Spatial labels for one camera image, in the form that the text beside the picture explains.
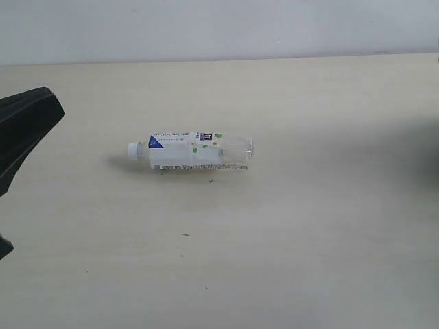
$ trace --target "barcode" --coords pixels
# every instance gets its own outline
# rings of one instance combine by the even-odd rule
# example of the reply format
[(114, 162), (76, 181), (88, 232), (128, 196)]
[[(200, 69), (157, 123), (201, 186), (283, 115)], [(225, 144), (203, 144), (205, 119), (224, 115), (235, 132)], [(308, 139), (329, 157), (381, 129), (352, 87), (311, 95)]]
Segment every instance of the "barcode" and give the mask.
[(209, 170), (209, 169), (244, 169), (248, 166), (243, 164), (198, 164), (194, 166), (154, 166), (154, 169), (184, 169), (184, 170)]

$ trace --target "white bottle cap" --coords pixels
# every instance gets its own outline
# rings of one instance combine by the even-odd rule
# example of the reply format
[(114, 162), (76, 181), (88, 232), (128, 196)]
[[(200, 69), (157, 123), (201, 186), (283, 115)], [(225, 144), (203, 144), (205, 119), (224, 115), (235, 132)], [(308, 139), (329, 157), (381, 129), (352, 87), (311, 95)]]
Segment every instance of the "white bottle cap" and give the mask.
[(128, 144), (128, 158), (131, 160), (139, 159), (139, 144), (140, 143), (130, 143)]

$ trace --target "table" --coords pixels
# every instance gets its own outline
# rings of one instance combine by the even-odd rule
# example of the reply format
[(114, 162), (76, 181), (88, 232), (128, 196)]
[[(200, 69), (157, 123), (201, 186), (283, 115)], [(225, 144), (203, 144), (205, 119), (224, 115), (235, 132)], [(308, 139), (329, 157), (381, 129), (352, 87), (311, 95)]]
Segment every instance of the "table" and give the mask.
[[(0, 67), (66, 117), (0, 199), (1, 327), (437, 328), (437, 54)], [(254, 139), (248, 171), (130, 162)]]

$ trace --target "water bottle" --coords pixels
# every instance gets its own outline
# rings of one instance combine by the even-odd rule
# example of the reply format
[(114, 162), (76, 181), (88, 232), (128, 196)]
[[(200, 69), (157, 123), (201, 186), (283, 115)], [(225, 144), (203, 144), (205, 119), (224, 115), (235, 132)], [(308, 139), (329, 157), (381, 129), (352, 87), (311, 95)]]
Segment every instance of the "water bottle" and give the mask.
[(153, 169), (247, 169), (252, 156), (252, 140), (219, 132), (158, 133), (128, 145), (130, 159)]

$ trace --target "black plastic part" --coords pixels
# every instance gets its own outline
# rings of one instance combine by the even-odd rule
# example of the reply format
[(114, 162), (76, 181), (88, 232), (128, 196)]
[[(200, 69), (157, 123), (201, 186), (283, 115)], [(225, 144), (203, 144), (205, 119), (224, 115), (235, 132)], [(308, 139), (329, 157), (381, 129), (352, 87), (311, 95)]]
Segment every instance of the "black plastic part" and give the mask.
[[(29, 153), (64, 115), (55, 95), (45, 87), (0, 99), (0, 197)], [(0, 235), (0, 259), (13, 249)]]

